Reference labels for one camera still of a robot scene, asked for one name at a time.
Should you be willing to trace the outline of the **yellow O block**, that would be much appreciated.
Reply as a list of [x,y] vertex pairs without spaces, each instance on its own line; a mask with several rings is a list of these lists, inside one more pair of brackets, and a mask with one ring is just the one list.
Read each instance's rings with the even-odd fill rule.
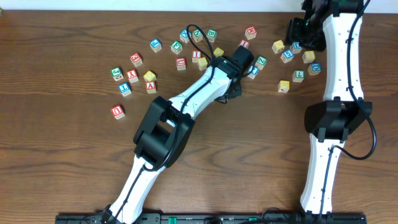
[[220,57],[224,54],[224,50],[217,47],[216,49],[214,49],[213,54],[215,57]]

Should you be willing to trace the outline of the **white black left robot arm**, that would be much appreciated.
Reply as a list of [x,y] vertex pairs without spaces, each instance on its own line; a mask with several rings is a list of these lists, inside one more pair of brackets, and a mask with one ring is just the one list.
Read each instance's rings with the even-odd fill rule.
[[136,145],[131,173],[115,202],[101,217],[102,223],[134,223],[160,173],[181,155],[196,117],[212,102],[226,103],[241,94],[240,80],[252,68],[253,58],[220,56],[181,94],[166,100],[158,96],[149,106],[133,137]]

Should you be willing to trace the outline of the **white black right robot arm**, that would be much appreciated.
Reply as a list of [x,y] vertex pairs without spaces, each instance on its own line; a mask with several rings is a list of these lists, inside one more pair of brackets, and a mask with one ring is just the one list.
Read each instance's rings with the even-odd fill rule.
[[327,52],[326,87],[323,100],[305,111],[304,124],[310,135],[310,160],[300,204],[305,213],[326,216],[331,213],[331,195],[338,158],[348,136],[367,121],[372,145],[361,157],[376,149],[376,130],[370,115],[373,104],[364,100],[359,77],[359,35],[368,1],[304,0],[304,18],[289,22],[286,44]]

